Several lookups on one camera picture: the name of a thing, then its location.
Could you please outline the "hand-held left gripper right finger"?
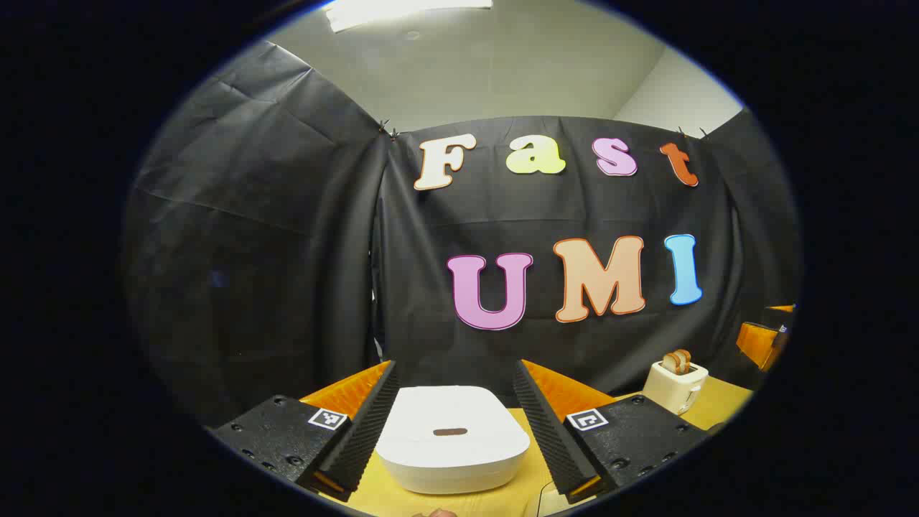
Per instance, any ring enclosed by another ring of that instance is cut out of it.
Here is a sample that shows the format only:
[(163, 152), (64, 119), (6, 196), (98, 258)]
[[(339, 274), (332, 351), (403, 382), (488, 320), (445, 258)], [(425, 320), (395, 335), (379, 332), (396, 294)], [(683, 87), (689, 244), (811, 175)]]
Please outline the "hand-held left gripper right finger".
[(709, 438), (649, 397), (616, 399), (529, 360), (516, 363), (514, 390), (571, 504), (623, 490)]

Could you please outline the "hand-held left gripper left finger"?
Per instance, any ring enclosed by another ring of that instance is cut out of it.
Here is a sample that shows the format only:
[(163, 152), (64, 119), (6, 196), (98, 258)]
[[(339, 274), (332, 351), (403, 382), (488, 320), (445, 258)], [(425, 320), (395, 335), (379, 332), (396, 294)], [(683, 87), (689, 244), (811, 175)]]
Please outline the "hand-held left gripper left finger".
[(212, 433), (269, 474), (345, 503), (398, 392), (397, 364), (382, 361), (308, 396), (270, 396)]

